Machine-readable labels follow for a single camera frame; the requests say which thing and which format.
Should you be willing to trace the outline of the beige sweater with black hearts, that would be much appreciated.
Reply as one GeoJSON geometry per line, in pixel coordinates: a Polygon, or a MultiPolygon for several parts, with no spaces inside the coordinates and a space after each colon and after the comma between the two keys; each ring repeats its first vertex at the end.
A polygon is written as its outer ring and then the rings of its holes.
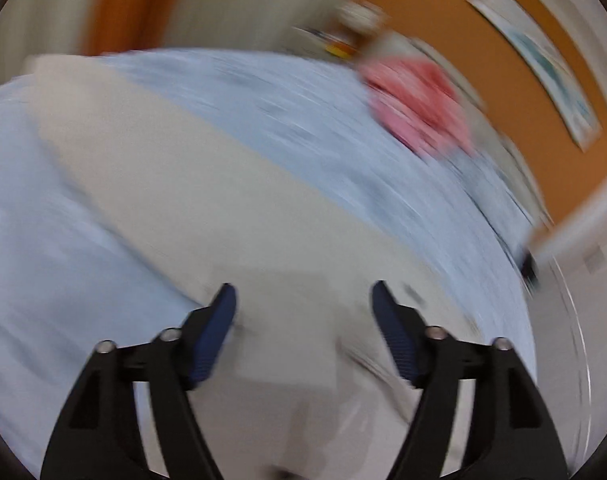
{"type": "Polygon", "coordinates": [[[229,479],[279,466],[308,479],[382,479],[407,422],[343,353],[393,364],[369,307],[385,281],[464,338],[476,332],[407,245],[349,214],[94,58],[30,63],[38,134],[111,229],[182,292],[237,290],[233,332],[190,395],[229,479]]]}

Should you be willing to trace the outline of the black bag on nightstand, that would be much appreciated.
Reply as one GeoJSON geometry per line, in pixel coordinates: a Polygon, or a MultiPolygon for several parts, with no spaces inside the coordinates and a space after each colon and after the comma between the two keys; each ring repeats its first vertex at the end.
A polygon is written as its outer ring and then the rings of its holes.
{"type": "Polygon", "coordinates": [[[539,286],[539,272],[535,258],[529,250],[524,253],[519,263],[519,272],[527,289],[534,290],[539,286]]]}

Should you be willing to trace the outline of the blue butterfly bed cover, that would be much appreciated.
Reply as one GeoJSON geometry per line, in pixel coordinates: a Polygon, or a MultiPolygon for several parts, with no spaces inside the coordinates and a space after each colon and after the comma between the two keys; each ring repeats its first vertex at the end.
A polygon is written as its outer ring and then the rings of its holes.
{"type": "MultiPolygon", "coordinates": [[[[358,77],[336,65],[200,49],[116,54],[104,64],[409,246],[483,338],[511,338],[535,369],[516,271],[530,220],[488,153],[415,156],[369,114],[358,77]]],[[[0,86],[0,434],[38,472],[92,344],[139,341],[189,303],[59,171],[28,109],[32,82],[0,86]]]]}

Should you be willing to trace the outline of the beige padded headboard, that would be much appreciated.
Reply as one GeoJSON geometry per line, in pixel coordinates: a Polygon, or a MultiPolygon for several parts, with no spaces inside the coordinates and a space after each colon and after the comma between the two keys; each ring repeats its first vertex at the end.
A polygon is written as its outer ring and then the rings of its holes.
{"type": "Polygon", "coordinates": [[[535,220],[538,229],[553,226],[543,193],[526,159],[516,144],[494,127],[487,117],[487,107],[480,94],[463,74],[434,47],[418,38],[407,38],[399,32],[385,32],[361,54],[370,58],[416,58],[433,62],[445,72],[463,106],[476,148],[486,152],[503,174],[506,185],[535,220]]]}

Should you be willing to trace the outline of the pink hoodie on bed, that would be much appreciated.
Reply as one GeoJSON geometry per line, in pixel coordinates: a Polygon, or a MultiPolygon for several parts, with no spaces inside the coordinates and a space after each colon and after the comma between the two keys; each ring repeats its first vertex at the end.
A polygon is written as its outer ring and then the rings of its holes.
{"type": "Polygon", "coordinates": [[[375,58],[358,66],[377,122],[421,157],[474,150],[463,106],[445,72],[425,58],[375,58]]]}

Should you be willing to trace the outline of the yellow box on nightstand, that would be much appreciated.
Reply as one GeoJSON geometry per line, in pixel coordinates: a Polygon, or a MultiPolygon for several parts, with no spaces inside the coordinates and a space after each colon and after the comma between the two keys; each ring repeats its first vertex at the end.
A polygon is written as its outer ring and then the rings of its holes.
{"type": "Polygon", "coordinates": [[[324,50],[340,60],[351,60],[358,53],[358,48],[352,42],[333,37],[325,40],[324,50]]]}

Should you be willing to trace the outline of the orange curtain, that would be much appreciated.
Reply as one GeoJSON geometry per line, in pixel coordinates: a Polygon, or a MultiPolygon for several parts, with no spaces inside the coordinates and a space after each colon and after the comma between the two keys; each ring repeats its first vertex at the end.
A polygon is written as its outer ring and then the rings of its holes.
{"type": "Polygon", "coordinates": [[[83,53],[159,47],[176,4],[177,0],[95,0],[83,53]]]}

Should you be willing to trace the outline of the cream pleated curtain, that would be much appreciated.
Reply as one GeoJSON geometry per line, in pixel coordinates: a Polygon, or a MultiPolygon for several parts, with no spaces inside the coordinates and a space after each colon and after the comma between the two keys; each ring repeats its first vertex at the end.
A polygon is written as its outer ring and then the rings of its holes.
{"type": "MultiPolygon", "coordinates": [[[[346,0],[177,0],[157,48],[276,50],[294,26],[327,22],[346,0]]],[[[0,84],[38,54],[82,54],[95,0],[7,0],[0,84]]]]}

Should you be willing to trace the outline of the framed wall picture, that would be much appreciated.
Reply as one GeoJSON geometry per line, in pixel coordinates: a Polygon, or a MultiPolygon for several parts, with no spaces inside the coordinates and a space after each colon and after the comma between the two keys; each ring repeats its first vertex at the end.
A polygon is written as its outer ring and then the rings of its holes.
{"type": "Polygon", "coordinates": [[[539,24],[516,0],[466,0],[512,45],[537,76],[573,142],[585,152],[601,124],[575,73],[539,24]]]}

